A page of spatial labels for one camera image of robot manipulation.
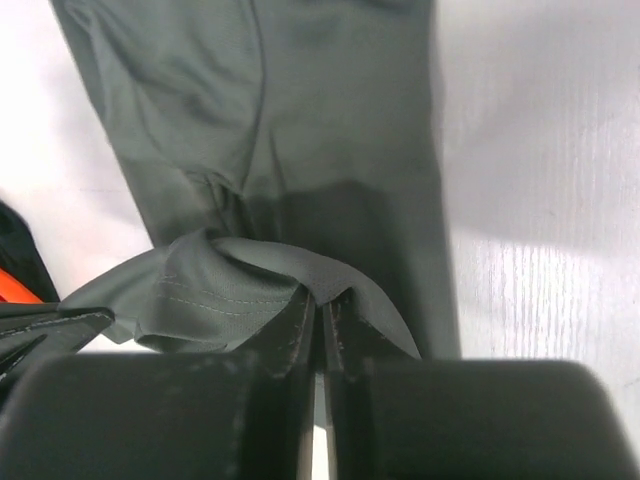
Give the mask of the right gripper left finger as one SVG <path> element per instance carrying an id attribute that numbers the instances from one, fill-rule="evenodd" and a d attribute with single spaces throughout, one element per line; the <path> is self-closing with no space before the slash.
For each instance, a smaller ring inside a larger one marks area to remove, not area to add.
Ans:
<path id="1" fill-rule="evenodd" d="M 285 308 L 232 352 L 229 479 L 309 479 L 315 302 L 298 288 Z"/>

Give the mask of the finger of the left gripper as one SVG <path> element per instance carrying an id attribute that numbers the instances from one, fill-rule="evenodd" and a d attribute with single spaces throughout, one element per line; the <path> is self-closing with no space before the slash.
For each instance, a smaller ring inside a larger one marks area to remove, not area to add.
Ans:
<path id="1" fill-rule="evenodd" d="M 1 372 L 23 373 L 49 358 L 81 350 L 114 322 L 103 309 L 59 310 L 56 304 L 1 307 Z"/>

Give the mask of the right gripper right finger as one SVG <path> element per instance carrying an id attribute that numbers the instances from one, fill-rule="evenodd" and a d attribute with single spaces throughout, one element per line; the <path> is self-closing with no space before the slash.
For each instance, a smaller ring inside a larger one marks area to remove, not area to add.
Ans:
<path id="1" fill-rule="evenodd" d="M 364 321 L 347 292 L 323 308 L 333 479 L 421 479 L 422 364 Z"/>

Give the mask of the dark grey t shirt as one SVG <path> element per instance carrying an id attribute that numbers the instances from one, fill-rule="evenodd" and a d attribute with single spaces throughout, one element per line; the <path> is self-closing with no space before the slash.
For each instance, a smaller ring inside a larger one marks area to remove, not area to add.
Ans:
<path id="1" fill-rule="evenodd" d="M 298 289 L 460 356 L 428 1 L 56 1 L 153 249 L 69 298 L 110 337 L 233 349 Z"/>

